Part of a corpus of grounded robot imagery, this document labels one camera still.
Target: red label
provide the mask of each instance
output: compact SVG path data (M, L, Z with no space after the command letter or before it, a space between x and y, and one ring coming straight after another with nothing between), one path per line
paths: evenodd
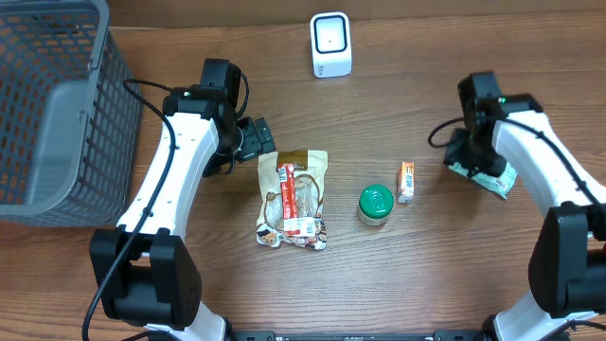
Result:
M284 234L286 236L298 235L301 232L298 227L292 229L292 226L298 226L296 224L296 199L294 198L294 164L279 165L277 174L280 177L280 190L282 191Z

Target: white device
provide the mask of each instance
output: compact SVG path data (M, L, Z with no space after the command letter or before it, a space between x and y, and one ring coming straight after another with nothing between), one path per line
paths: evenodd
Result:
M340 11L319 13L310 21L312 67L317 78L346 76L351 73L349 18Z

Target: black frame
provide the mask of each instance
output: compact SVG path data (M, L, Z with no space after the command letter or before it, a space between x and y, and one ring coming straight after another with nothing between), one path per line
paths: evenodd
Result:
M333 51L322 52L322 51L320 51L320 48L318 47L318 27L317 27L317 23L318 23L318 20L332 19L332 18L339 18L339 19L341 19L341 21L343 21L343 40L345 42L345 45L340 50L333 50ZM346 27L345 18L343 16L341 16L341 15L329 15L329 16L325 16L325 17L315 18L315 20L313 21L313 38L315 39L315 50L316 50L317 53L328 54L328 53L339 53L339 52L345 51L346 49L348 49L348 29Z
M482 331L435 331L433 333L302 333L275 334L271 331L235 331L229 341L484 341Z

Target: green jar lid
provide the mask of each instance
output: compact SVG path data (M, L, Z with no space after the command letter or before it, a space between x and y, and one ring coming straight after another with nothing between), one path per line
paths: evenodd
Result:
M394 196L391 190L383 185L368 186L360 195L360 209L368 218L385 218L393 207Z

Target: small jar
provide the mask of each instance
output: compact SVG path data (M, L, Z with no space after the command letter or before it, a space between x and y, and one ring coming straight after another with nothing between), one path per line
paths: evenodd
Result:
M394 207L394 195L383 185L371 185L360 195L358 217L368 226L385 224Z

